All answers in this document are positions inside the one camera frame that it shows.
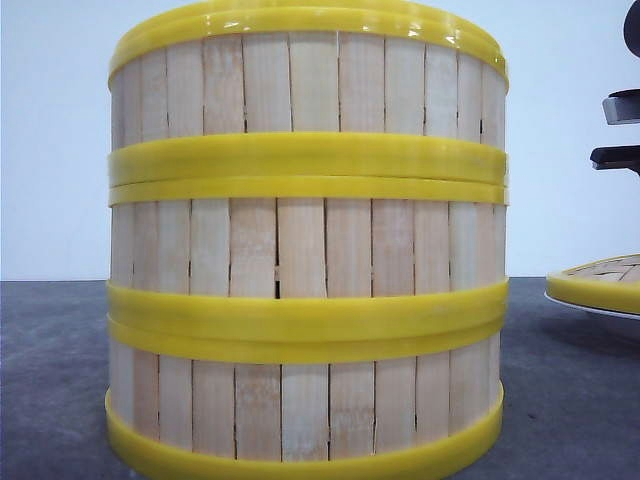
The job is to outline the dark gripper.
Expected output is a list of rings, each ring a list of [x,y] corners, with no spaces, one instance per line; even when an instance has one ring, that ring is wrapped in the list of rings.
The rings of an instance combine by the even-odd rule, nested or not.
[[[640,0],[635,0],[624,20],[623,38],[628,50],[640,57]],[[640,90],[629,89],[611,93],[602,101],[608,125],[635,124],[640,120]],[[640,146],[609,146],[595,148],[590,159],[596,170],[629,169],[640,172]]]

